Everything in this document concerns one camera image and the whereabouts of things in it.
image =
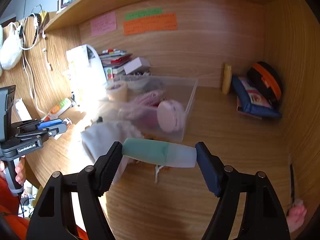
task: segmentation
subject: plastic bottle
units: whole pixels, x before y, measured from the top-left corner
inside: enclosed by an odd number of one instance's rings
[[[140,138],[127,138],[122,154],[138,161],[178,168],[193,168],[197,159],[194,147]]]

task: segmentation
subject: blue gripper pad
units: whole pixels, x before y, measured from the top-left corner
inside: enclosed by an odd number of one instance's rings
[[[208,190],[216,197],[221,196],[221,181],[223,176],[223,163],[219,157],[211,155],[204,142],[196,144],[197,162],[200,167],[204,181],[207,184]]]
[[[38,125],[38,130],[41,130],[41,129],[44,129],[44,128],[48,128],[52,125],[55,125],[55,124],[59,124],[59,123],[62,123],[63,121],[61,119],[53,119],[53,120],[50,120],[50,121],[47,121],[47,122],[42,122]]]

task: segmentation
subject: person's hand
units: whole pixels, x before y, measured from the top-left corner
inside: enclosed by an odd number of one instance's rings
[[[26,181],[26,168],[24,167],[25,159],[24,156],[20,157],[20,160],[16,166],[16,181],[22,185]],[[0,161],[0,177],[5,179],[4,173],[5,165],[4,162]]]

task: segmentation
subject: clear plastic storage box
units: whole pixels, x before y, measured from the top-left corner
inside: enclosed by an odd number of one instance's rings
[[[112,101],[104,97],[98,101],[98,115],[103,120],[129,120],[142,133],[181,142],[192,110],[198,80],[170,76],[120,76],[128,85],[128,102]],[[150,91],[162,91],[164,100],[175,100],[178,104],[178,119],[173,119],[162,111],[159,117],[158,106],[145,106],[131,103],[135,98]],[[163,122],[180,122],[174,131],[164,129]]]

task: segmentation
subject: white plastic bag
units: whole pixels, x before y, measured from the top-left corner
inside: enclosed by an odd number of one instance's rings
[[[8,38],[4,41],[0,50],[0,64],[5,70],[12,69],[19,61],[22,56],[23,46],[22,39],[20,39],[17,30],[13,30],[10,24],[10,32]]]

